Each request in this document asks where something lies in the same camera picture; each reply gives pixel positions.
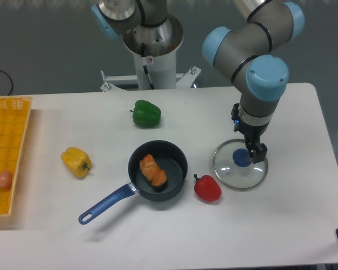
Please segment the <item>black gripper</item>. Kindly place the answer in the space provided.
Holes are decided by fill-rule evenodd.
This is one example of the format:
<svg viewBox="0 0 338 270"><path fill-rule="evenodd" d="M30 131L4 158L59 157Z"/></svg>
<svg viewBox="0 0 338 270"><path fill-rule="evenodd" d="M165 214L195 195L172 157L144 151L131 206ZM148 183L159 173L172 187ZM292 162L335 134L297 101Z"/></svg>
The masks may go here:
<svg viewBox="0 0 338 270"><path fill-rule="evenodd" d="M248 150L250 160L256 164L265 161L268 151L264 143L256 143L260 141L260 137L266 131L269 125L269 117L258 118L247 113L240 103L233 105L231 111L232 121L234 123L234 131L244 135L246 149Z"/></svg>

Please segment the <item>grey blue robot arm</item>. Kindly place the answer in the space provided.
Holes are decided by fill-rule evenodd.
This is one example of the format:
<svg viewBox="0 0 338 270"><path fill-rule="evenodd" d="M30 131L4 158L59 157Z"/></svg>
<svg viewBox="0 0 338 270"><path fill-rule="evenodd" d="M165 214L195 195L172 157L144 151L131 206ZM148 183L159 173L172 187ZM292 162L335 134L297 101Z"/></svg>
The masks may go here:
<svg viewBox="0 0 338 270"><path fill-rule="evenodd" d="M236 1L247 21L239 31L218 27L202 45L206 61L241 93L231 116L244 136L253 163L264 161L260 137L267 129L288 82L287 65L270 53L300 34L305 25L301 8L292 2ZM91 9L110 38L122 36L133 54L140 89L169 89L176 84L176 51L183 27L167 11L166 1L98 1Z"/></svg>

